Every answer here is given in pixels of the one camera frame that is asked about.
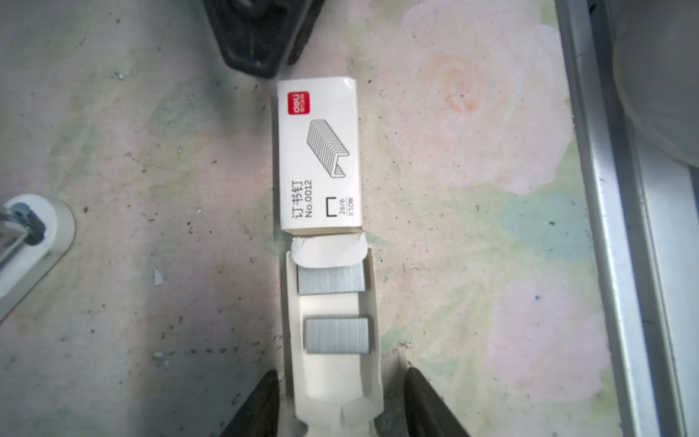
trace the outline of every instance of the floral tablecloth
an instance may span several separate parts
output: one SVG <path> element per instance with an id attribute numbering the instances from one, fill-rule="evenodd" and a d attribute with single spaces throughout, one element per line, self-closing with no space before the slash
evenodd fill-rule
<path id="1" fill-rule="evenodd" d="M 77 222 L 0 325 L 0 421 L 217 435 L 265 371 L 286 387 L 274 84 L 225 67 L 197 1 L 0 23 L 0 192 Z M 405 435 L 410 364 L 474 436 L 621 435 L 553 2 L 328 1 L 281 77 L 335 75 L 359 83 L 379 435 Z"/>

